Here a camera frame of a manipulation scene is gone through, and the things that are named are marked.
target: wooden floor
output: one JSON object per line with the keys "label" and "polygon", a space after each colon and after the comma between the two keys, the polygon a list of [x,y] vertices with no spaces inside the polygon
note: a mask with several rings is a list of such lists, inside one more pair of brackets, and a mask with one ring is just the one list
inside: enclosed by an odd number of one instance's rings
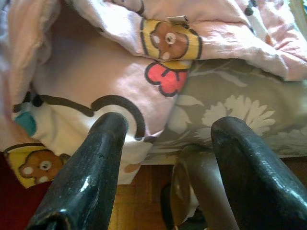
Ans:
{"label": "wooden floor", "polygon": [[170,165],[143,165],[132,184],[118,186],[109,230],[165,230],[160,193],[171,171]]}

